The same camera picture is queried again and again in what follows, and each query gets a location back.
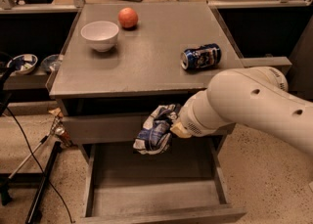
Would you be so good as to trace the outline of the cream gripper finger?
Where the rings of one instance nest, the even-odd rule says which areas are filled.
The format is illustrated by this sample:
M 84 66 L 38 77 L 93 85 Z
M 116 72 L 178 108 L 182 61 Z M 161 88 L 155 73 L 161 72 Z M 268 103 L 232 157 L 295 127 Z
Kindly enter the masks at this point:
M 170 131 L 179 138 L 187 139 L 191 138 L 192 135 L 187 131 L 181 122 L 175 122 L 171 127 Z

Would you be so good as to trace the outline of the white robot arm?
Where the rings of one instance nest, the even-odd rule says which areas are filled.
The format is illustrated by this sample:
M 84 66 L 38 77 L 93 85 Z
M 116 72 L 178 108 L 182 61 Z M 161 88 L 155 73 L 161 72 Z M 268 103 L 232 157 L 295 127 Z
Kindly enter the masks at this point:
M 202 137 L 233 123 L 313 155 L 313 103 L 289 94 L 287 80 L 273 67 L 218 72 L 185 103 L 171 131 L 181 138 Z

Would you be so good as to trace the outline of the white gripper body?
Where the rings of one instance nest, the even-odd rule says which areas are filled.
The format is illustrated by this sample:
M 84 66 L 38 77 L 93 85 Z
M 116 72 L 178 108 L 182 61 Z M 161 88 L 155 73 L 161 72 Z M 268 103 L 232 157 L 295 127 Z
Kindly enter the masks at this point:
M 209 103 L 187 102 L 180 111 L 184 128 L 193 136 L 202 137 L 213 134 L 225 121 Z

